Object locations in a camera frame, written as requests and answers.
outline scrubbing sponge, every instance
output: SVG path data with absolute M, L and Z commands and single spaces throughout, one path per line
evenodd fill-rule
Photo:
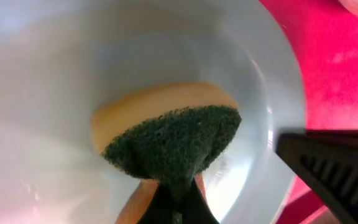
M 107 161 L 133 177 L 158 180 L 179 201 L 234 137 L 241 122 L 236 108 L 209 83 L 158 86 L 97 112 L 92 134 Z

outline black plastic object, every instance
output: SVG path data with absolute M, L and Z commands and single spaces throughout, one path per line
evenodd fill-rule
M 282 134 L 277 154 L 343 223 L 358 223 L 358 131 Z
M 174 203 L 168 187 L 159 185 L 138 224 L 171 224 L 174 213 L 181 214 L 182 224 L 219 224 L 194 179 L 179 205 Z

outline white plate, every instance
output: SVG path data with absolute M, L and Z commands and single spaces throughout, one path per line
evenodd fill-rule
M 91 150 L 89 116 L 188 80 L 217 83 L 241 107 L 235 139 L 204 173 L 212 212 L 270 223 L 293 177 L 275 138 L 305 122 L 278 25 L 257 1 L 113 3 L 0 0 L 0 223 L 114 222 L 139 181 Z

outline red tablecloth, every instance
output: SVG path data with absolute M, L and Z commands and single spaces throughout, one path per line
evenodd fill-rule
M 280 24 L 300 64 L 306 127 L 358 128 L 358 17 L 337 0 L 260 2 Z

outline dish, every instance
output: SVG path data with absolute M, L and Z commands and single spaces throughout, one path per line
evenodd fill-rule
M 269 223 L 293 172 L 275 155 L 303 128 L 291 47 L 253 1 L 0 0 L 0 223 L 112 223 L 137 187 L 92 150 L 92 112 L 156 83 L 202 80 L 243 119 L 203 174 L 222 223 Z

